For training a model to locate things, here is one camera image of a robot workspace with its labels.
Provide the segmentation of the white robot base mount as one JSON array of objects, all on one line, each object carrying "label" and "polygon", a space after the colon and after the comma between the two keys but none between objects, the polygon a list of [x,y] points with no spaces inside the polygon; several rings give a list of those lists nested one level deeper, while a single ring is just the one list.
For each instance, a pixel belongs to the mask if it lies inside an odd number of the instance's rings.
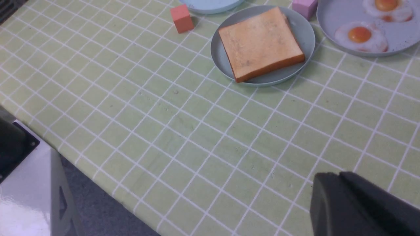
[{"label": "white robot base mount", "polygon": [[84,236],[60,153],[21,121],[39,146],[1,183],[2,236]]}]

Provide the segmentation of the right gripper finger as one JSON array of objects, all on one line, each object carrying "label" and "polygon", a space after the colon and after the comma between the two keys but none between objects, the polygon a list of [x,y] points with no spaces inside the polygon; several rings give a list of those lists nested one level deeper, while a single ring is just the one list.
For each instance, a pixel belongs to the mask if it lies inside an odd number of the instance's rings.
[{"label": "right gripper finger", "polygon": [[420,211],[353,172],[314,176],[315,236],[418,236]]}]

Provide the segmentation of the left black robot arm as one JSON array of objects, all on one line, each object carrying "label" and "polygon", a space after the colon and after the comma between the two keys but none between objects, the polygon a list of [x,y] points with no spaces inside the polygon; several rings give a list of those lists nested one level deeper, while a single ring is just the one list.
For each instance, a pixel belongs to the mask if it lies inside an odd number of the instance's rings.
[{"label": "left black robot arm", "polygon": [[0,108],[0,182],[2,183],[40,144],[40,140]]}]

